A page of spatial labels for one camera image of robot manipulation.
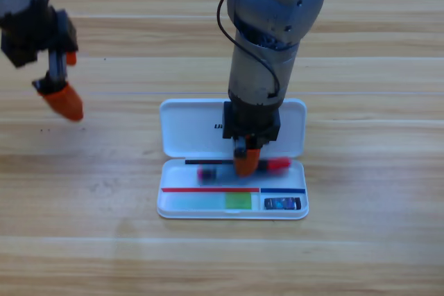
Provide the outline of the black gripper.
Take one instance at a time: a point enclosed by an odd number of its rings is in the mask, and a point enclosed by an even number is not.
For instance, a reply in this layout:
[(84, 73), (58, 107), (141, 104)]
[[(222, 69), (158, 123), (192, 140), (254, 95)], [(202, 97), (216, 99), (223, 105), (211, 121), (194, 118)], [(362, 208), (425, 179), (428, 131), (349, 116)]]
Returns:
[(271, 141), (276, 141), (279, 131), (279, 109), (224, 102), (223, 138), (233, 141), (237, 176), (248, 177), (257, 170), (260, 150)]
[(1, 50), (17, 68), (49, 53), (49, 69), (33, 81), (34, 88), (53, 112), (69, 121), (83, 119), (83, 102), (67, 83), (67, 65), (76, 65), (77, 32), (65, 10), (32, 5), (27, 10), (1, 18)]

